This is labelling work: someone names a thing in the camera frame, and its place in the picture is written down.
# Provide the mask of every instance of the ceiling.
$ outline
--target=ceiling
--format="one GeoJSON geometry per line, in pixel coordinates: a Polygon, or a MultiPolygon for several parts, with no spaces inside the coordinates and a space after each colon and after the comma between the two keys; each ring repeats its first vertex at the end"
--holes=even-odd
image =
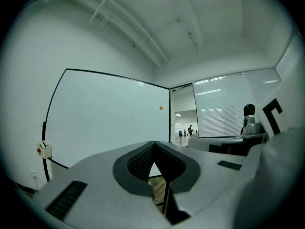
{"type": "Polygon", "coordinates": [[[99,17],[100,27],[117,28],[160,68],[186,48],[198,52],[214,40],[242,35],[241,0],[71,1],[96,13],[92,20],[99,17]]]}

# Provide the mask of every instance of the person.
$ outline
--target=person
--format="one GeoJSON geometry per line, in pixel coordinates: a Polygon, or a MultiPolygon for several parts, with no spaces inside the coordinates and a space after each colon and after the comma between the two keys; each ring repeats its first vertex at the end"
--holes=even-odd
{"type": "Polygon", "coordinates": [[[190,125],[190,127],[187,130],[188,130],[189,134],[192,135],[192,132],[193,132],[192,125],[190,125]]]}
{"type": "Polygon", "coordinates": [[[255,106],[253,104],[247,104],[244,107],[244,119],[248,116],[248,115],[254,115],[255,114],[255,106]]]}

